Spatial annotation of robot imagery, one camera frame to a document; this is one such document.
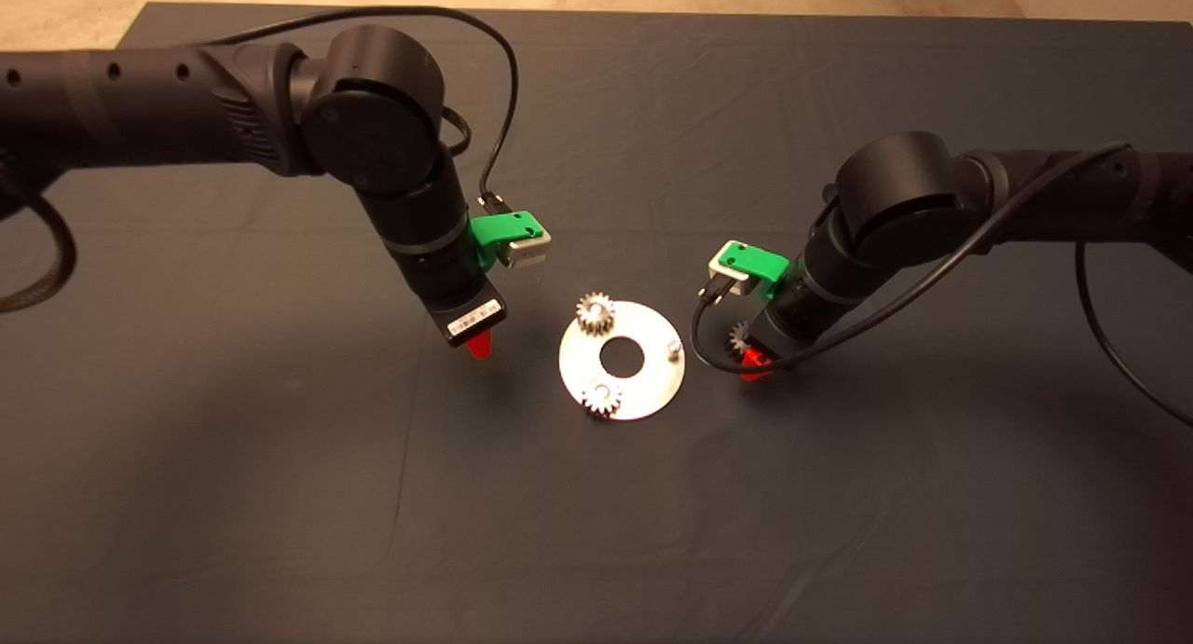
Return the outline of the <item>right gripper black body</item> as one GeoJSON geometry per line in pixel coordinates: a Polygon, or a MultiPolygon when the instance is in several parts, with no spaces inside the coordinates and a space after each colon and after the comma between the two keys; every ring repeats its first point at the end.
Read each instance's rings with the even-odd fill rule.
{"type": "Polygon", "coordinates": [[[764,308],[746,326],[746,342],[768,361],[780,361],[801,354],[821,338],[814,326],[796,326],[775,308],[764,308]]]}

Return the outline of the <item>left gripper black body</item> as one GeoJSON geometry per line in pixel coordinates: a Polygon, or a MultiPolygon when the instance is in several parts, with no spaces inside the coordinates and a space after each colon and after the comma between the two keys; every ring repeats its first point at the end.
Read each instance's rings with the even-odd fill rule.
{"type": "Polygon", "coordinates": [[[472,243],[402,253],[401,273],[452,348],[494,329],[507,317],[506,301],[489,281],[472,243]]]}

